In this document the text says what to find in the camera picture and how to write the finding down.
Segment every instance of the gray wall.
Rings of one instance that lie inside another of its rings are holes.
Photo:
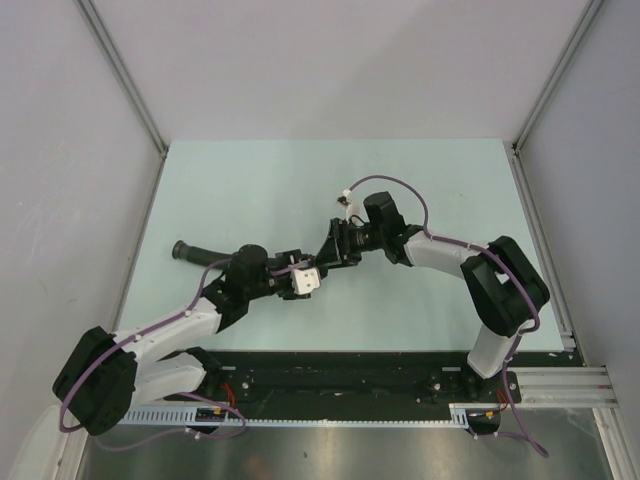
[[[159,160],[71,0],[0,5],[0,478],[108,326]]]
[[[638,432],[640,2],[605,5],[523,156],[575,328]]]

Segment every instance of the light blue table surface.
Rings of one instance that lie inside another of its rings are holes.
[[[336,198],[370,174],[404,179],[430,209],[432,230],[460,239],[515,238],[538,262],[502,142],[497,139],[174,142],[135,267],[119,328],[162,318],[186,304],[202,268],[173,260],[179,239],[234,252],[257,243],[273,255],[315,254]],[[371,181],[354,195],[388,190],[407,223],[421,224],[411,193]],[[558,351],[550,305],[521,350]],[[469,350],[480,328],[459,278],[390,264],[365,253],[356,268],[332,271],[312,298],[254,301],[249,314],[198,345],[225,350]]]

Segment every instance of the table top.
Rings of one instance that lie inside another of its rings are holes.
[[[194,295],[202,267],[171,258],[177,240],[234,252],[247,243],[270,255],[315,254],[336,203],[354,181],[395,176],[425,197],[429,227],[470,241],[516,239],[540,271],[503,144],[497,139],[174,142],[137,259],[119,328],[162,319]],[[423,213],[401,186],[374,180],[354,198],[387,190],[407,223]],[[552,308],[541,311],[528,351],[559,351]],[[470,350],[481,322],[466,284],[438,271],[392,265],[382,252],[329,272],[309,300],[277,297],[197,345],[224,350]]]

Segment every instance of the black cylinder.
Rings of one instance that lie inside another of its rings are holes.
[[[228,253],[212,252],[211,250],[205,250],[204,248],[192,247],[184,243],[182,240],[178,240],[173,246],[171,256],[176,260],[184,260],[203,267],[208,267],[214,262],[229,260],[231,258],[231,255]]]

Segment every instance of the wall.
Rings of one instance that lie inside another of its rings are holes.
[[[0,478],[113,321],[159,160],[71,0],[0,6]]]
[[[587,0],[96,0],[171,140],[514,140]]]
[[[575,328],[640,445],[640,2],[608,2],[523,155]]]

